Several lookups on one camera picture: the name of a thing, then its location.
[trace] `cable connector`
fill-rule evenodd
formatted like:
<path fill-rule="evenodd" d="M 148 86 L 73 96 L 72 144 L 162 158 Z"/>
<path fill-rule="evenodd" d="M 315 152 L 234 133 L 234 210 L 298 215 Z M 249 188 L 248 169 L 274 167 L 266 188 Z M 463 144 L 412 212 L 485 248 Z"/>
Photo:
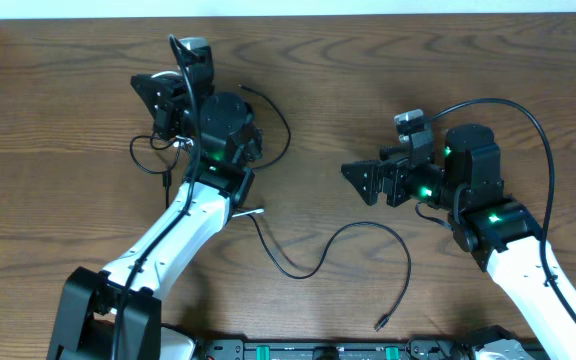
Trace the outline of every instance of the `cable connector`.
<path fill-rule="evenodd" d="M 379 331 L 381 329 L 383 329 L 384 326 L 386 326 L 386 324 L 388 324 L 388 321 L 390 320 L 390 315 L 386 314 L 384 315 L 381 320 L 379 320 L 379 322 L 377 323 L 377 325 L 375 325 L 375 331 Z"/>
<path fill-rule="evenodd" d="M 172 173 L 170 171 L 166 171 L 165 173 L 161 174 L 161 177 L 163 187 L 169 188 L 172 184 Z"/>

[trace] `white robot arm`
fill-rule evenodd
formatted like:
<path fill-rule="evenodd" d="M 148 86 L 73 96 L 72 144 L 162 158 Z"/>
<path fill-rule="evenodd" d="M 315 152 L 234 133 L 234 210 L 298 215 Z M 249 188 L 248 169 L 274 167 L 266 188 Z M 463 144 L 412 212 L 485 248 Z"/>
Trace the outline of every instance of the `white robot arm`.
<path fill-rule="evenodd" d="M 553 290 L 544 286 L 539 241 L 530 236 L 510 242 L 507 247 L 503 252 L 492 251 L 486 271 L 517 305 L 551 359 L 576 359 L 576 324 Z M 576 290 L 549 243 L 546 256 L 559 288 L 576 313 Z"/>
<path fill-rule="evenodd" d="M 108 280 L 124 286 L 135 260 L 175 219 L 186 203 L 188 183 L 184 183 L 170 207 L 128 251 L 104 266 Z M 181 272 L 199 248 L 226 225 L 230 199 L 214 187 L 196 183 L 188 214 L 165 235 L 148 255 L 142 271 L 135 276 L 131 289 L 148 288 L 153 296 L 164 301 Z"/>

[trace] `black cable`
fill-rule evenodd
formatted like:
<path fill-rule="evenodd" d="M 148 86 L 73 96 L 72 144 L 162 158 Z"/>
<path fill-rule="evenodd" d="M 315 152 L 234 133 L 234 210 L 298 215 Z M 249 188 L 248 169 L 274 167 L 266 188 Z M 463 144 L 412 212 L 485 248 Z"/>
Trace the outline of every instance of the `black cable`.
<path fill-rule="evenodd" d="M 417 215 L 419 215 L 420 218 L 426 219 L 426 220 L 428 220 L 428 221 L 432 221 L 432 222 L 434 222 L 435 224 L 438 224 L 438 225 L 440 225 L 440 226 L 443 226 L 443 227 L 445 227 L 446 229 L 452 231 L 452 226 L 450 226 L 450 224 L 449 224 L 448 222 L 446 222 L 446 221 L 444 221 L 444 220 L 441 220 L 441 219 L 439 219 L 439 218 L 436 218 L 436 217 L 426 216 L 426 215 L 422 214 L 422 213 L 421 213 L 421 210 L 420 210 L 421 204 L 423 204 L 423 202 L 420 201 L 420 202 L 417 203 L 417 205 L 415 205 L 415 212 L 417 213 Z"/>
<path fill-rule="evenodd" d="M 159 138 L 156 133 L 152 133 L 152 135 L 150 136 L 150 147 L 151 147 L 152 149 L 154 149 L 154 150 L 166 150 L 166 149 L 168 149 L 169 147 L 171 147 L 171 146 L 173 146 L 173 145 L 175 144 L 175 142 L 177 141 L 177 138 L 174 138 L 174 139 L 172 139 L 172 140 L 170 140 L 170 141 L 164 141 L 165 144 L 164 144 L 163 146 L 161 146 L 161 147 L 156 146 L 156 145 L 154 144 L 154 140 L 164 141 L 163 139 Z"/>
<path fill-rule="evenodd" d="M 297 276 L 297 275 L 290 274 L 289 272 L 284 270 L 281 267 L 281 265 L 279 265 L 279 263 L 277 262 L 275 257 L 272 256 L 270 249 L 268 249 L 268 245 L 266 245 L 266 241 L 264 240 L 264 236 L 261 233 L 261 229 L 259 228 L 259 224 L 257 223 L 257 219 L 255 219 L 255 217 L 252 216 L 252 214 L 248 214 L 247 216 L 252 220 L 253 223 L 255 223 L 255 228 L 257 228 L 257 234 L 259 234 L 259 240 L 261 240 L 261 245 L 263 245 L 264 250 L 266 250 L 266 254 L 268 254 L 268 256 L 270 257 L 270 260 L 272 260 L 272 262 L 275 264 L 277 269 L 279 269 L 279 271 L 282 274 L 286 275 L 287 277 L 289 277 L 291 279 L 295 279 L 295 280 L 308 279 L 309 277 L 312 277 L 313 275 L 315 275 L 317 273 L 317 271 L 319 271 L 319 269 L 321 268 L 321 265 L 323 265 L 323 263 L 324 263 L 324 260 L 326 260 L 326 255 L 328 254 L 328 249 L 330 248 L 330 245 L 332 245 L 333 240 L 335 240 L 337 235 L 342 233 L 344 230 L 349 229 L 351 227 L 357 227 L 357 226 L 371 226 L 371 227 L 376 227 L 376 228 L 385 230 L 390 235 L 394 236 L 397 240 L 399 240 L 401 247 L 404 248 L 404 252 L 406 253 L 406 258 L 408 259 L 408 273 L 406 274 L 406 282 L 404 284 L 404 288 L 401 290 L 401 293 L 399 294 L 397 301 L 393 305 L 392 309 L 379 320 L 377 325 L 375 325 L 375 331 L 381 330 L 381 328 L 383 328 L 386 325 L 386 323 L 388 323 L 388 320 L 390 320 L 390 317 L 392 316 L 392 314 L 395 313 L 395 310 L 397 310 L 397 307 L 401 303 L 401 300 L 404 298 L 404 295 L 406 294 L 406 290 L 408 289 L 408 284 L 410 283 L 410 276 L 412 274 L 412 260 L 410 259 L 410 253 L 408 252 L 408 248 L 406 247 L 406 243 L 404 243 L 404 240 L 401 238 L 401 236 L 399 236 L 399 234 L 397 234 L 397 232 L 395 230 L 389 228 L 388 226 L 382 225 L 382 224 L 379 224 L 376 222 L 372 222 L 372 221 L 359 221 L 359 222 L 354 222 L 354 223 L 350 223 L 350 224 L 342 226 L 339 230 L 337 230 L 330 237 L 330 240 L 328 240 L 328 243 L 326 244 L 326 247 L 324 248 L 324 252 L 321 255 L 321 260 L 319 260 L 319 264 L 317 264 L 317 267 L 315 268 L 315 270 L 313 270 L 310 274 L 303 275 L 303 276 Z"/>
<path fill-rule="evenodd" d="M 175 58 L 177 59 L 177 63 L 179 64 L 179 68 L 183 74 L 183 78 L 184 81 L 186 82 L 186 91 L 188 93 L 188 97 L 190 99 L 190 104 L 192 107 L 192 114 L 191 114 L 191 119 L 192 121 L 192 125 L 194 127 L 194 131 L 195 131 L 195 140 L 194 140 L 194 146 L 192 148 L 193 153 L 195 154 L 195 160 L 194 162 L 191 160 L 191 162 L 188 164 L 188 166 L 192 166 L 192 173 L 190 176 L 190 180 L 189 180 L 189 185 L 188 185 L 188 194 L 186 195 L 186 203 L 184 204 L 184 207 L 181 209 L 181 211 L 179 212 L 179 214 L 177 214 L 177 216 L 171 221 L 171 223 L 166 226 L 166 228 L 159 233 L 159 235 L 157 235 L 157 237 L 155 238 L 155 240 L 153 240 L 150 245 L 148 245 L 148 247 L 144 250 L 144 252 L 141 254 L 141 256 L 139 256 L 139 258 L 137 260 L 135 260 L 135 263 L 132 267 L 132 269 L 130 270 L 130 274 L 128 275 L 128 278 L 126 279 L 126 284 L 124 285 L 124 288 L 121 291 L 121 296 L 120 296 L 120 300 L 119 300 L 119 306 L 117 307 L 117 316 L 115 317 L 115 331 L 113 333 L 113 338 L 112 338 L 112 348 L 111 348 L 111 354 L 110 354 L 110 358 L 113 360 L 116 360 L 118 358 L 118 354 L 119 354 L 119 340 L 121 339 L 120 336 L 120 332 L 121 332 L 121 326 L 123 325 L 123 315 L 124 315 L 124 309 L 126 307 L 126 303 L 128 301 L 128 293 L 130 291 L 130 287 L 132 286 L 132 283 L 135 279 L 135 276 L 137 275 L 137 273 L 141 270 L 141 267 L 143 265 L 143 263 L 146 261 L 146 259 L 148 258 L 148 255 L 152 252 L 152 250 L 159 245 L 159 243 L 161 242 L 161 240 L 170 232 L 170 230 L 175 227 L 177 225 L 177 223 L 179 223 L 179 221 L 181 221 L 181 219 L 188 213 L 188 209 L 190 208 L 190 204 L 191 204 L 191 200 L 192 200 L 192 195 L 193 195 L 193 191 L 195 188 L 195 182 L 197 180 L 197 172 L 198 172 L 198 164 L 199 164 L 199 160 L 201 159 L 201 128 L 199 125 L 199 112 L 198 112 L 198 108 L 197 108 L 197 101 L 195 99 L 195 94 L 192 88 L 192 84 L 190 83 L 190 78 L 188 76 L 188 71 L 186 70 L 186 66 L 184 65 L 183 62 L 183 55 L 181 54 L 181 51 L 179 49 L 179 46 L 183 46 L 181 44 L 178 45 L 178 40 L 174 37 L 174 35 L 168 35 L 168 40 L 170 42 L 170 46 L 172 47 L 173 53 L 175 54 Z M 130 155 L 132 156 L 133 160 L 135 161 L 135 163 L 144 171 L 148 170 L 146 168 L 144 168 L 143 166 L 141 166 L 141 164 L 139 164 L 139 162 L 135 159 L 134 153 L 132 151 L 132 144 L 134 143 L 135 139 L 133 139 L 130 142 Z M 179 158 L 179 150 L 181 149 L 181 146 L 179 146 L 178 150 L 177 150 L 177 159 L 175 159 L 175 163 L 174 165 L 176 165 L 177 160 Z"/>
<path fill-rule="evenodd" d="M 161 174 L 165 174 L 169 171 L 172 171 L 172 169 L 174 169 L 175 166 L 177 166 L 177 162 L 179 162 L 179 154 L 181 153 L 181 146 L 179 146 L 177 148 L 177 152 L 175 154 L 175 160 L 173 161 L 172 165 L 170 165 L 167 169 L 164 169 L 161 171 L 150 170 L 147 167 L 141 165 L 139 160 L 137 160 L 137 157 L 135 156 L 135 151 L 133 149 L 135 141 L 137 141 L 139 139 L 150 139 L 152 141 L 152 138 L 153 138 L 152 135 L 137 135 L 134 138 L 132 138 L 132 140 L 130 140 L 130 146 L 128 147 L 128 150 L 130 151 L 130 157 L 132 158 L 132 161 L 135 163 L 135 165 L 137 165 L 137 167 L 139 167 L 143 172 L 145 172 L 147 174 L 161 175 Z"/>
<path fill-rule="evenodd" d="M 555 292 L 555 295 L 561 302 L 561 305 L 566 309 L 566 312 L 572 319 L 572 321 L 576 324 L 576 313 L 573 308 L 566 300 L 566 297 L 563 295 L 561 290 L 559 289 L 559 285 L 557 285 L 556 277 L 552 275 L 550 271 L 550 267 L 548 266 L 548 260 L 546 259 L 546 241 L 548 239 L 548 225 L 550 224 L 550 215 L 552 213 L 552 204 L 553 199 L 555 196 L 555 164 L 552 158 L 552 151 L 550 150 L 550 143 L 548 142 L 548 138 L 546 137 L 546 133 L 544 129 L 539 124 L 539 121 L 523 106 L 517 104 L 514 101 L 506 100 L 506 99 L 497 99 L 497 98 L 481 98 L 481 99 L 473 99 L 469 101 L 464 101 L 457 105 L 451 106 L 437 115 L 433 116 L 432 118 L 426 120 L 426 123 L 432 122 L 437 120 L 438 118 L 449 114 L 455 110 L 461 109 L 466 106 L 475 105 L 475 104 L 502 104 L 513 107 L 519 111 L 521 111 L 534 125 L 535 129 L 539 133 L 541 137 L 541 141 L 544 145 L 544 150 L 546 151 L 546 159 L 548 160 L 548 198 L 546 201 L 546 212 L 544 215 L 544 223 L 542 225 L 541 236 L 540 236 L 540 244 L 539 244 L 539 257 L 541 258 L 541 267 L 546 275 L 546 282 L 552 287 L 552 290 Z"/>
<path fill-rule="evenodd" d="M 164 180 L 164 190 L 166 193 L 166 209 L 170 204 L 170 185 L 172 184 L 172 173 L 168 171 L 167 173 L 162 175 Z"/>
<path fill-rule="evenodd" d="M 279 108 L 275 105 L 275 103 L 273 103 L 272 100 L 270 100 L 266 95 L 262 94 L 261 92 L 259 92 L 257 90 L 249 88 L 246 85 L 239 85 L 239 87 L 242 90 L 251 92 L 251 93 L 261 97 L 262 99 L 266 100 L 266 102 L 268 104 L 270 104 L 270 106 L 272 106 L 272 108 L 275 110 L 277 115 L 279 115 L 279 117 L 281 118 L 281 121 L 283 121 L 284 126 L 286 127 L 286 132 L 288 133 L 288 140 L 286 140 L 286 145 L 284 146 L 284 149 L 281 151 L 279 156 L 277 156 L 274 160 L 272 160 L 271 162 L 269 162 L 267 164 L 252 168 L 253 171 L 259 171 L 259 170 L 267 169 L 267 168 L 271 167 L 272 165 L 274 165 L 275 163 L 277 163 L 279 160 L 281 160 L 281 158 L 284 157 L 284 155 L 286 154 L 286 151 L 288 151 L 288 147 L 290 146 L 290 140 L 292 139 L 292 133 L 290 132 L 290 126 L 288 125 L 288 121 L 286 121 L 284 114 L 281 113 L 281 110 L 279 110 Z"/>

